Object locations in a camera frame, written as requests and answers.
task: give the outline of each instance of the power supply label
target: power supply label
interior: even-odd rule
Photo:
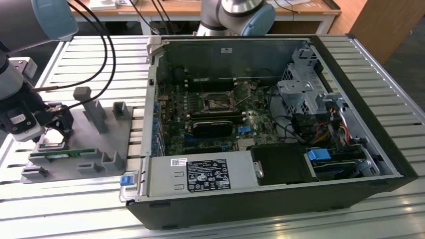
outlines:
[[[190,193],[230,189],[226,160],[186,162],[188,191]]]

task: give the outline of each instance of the white table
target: white table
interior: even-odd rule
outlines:
[[[1,238],[393,238],[425,233],[425,122],[423,112],[355,40],[321,36],[369,107],[406,156],[419,179],[393,192],[381,193],[351,208],[319,213],[149,231],[118,201],[120,177],[22,185],[20,172],[32,143],[16,143],[8,136],[0,148],[0,233]],[[117,75],[101,97],[102,106],[125,101],[134,106],[129,139],[128,170],[138,167],[146,86],[146,37],[113,37]],[[102,61],[98,37],[74,37],[61,42],[37,86],[85,79]],[[108,74],[88,85],[93,94]],[[44,93],[46,101],[70,104],[72,89]]]

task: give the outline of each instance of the blue latch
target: blue latch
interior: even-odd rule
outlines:
[[[250,132],[250,126],[244,126],[237,128],[237,133],[248,133]]]
[[[330,159],[329,151],[325,148],[313,148],[306,154],[310,161]]]
[[[121,186],[130,186],[134,184],[134,176],[121,176],[120,185]]]

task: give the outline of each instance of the green circuit board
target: green circuit board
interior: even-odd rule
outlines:
[[[269,86],[257,87],[249,81],[237,81],[228,92],[188,92],[184,86],[168,86],[166,94],[160,96],[165,155],[240,151],[244,144],[272,144],[278,142],[276,126],[268,111],[266,97]],[[229,136],[218,138],[194,138],[193,119],[189,114],[204,114],[205,121],[232,119],[233,116],[214,117],[214,113],[240,112],[242,121],[232,126]],[[246,133],[237,128],[250,127]]]

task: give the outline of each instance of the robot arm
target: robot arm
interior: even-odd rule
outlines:
[[[265,35],[276,10],[265,0],[202,0],[197,36]]]
[[[57,41],[77,31],[66,0],[0,1],[0,129],[17,141],[44,133],[50,107],[9,63],[5,54]]]

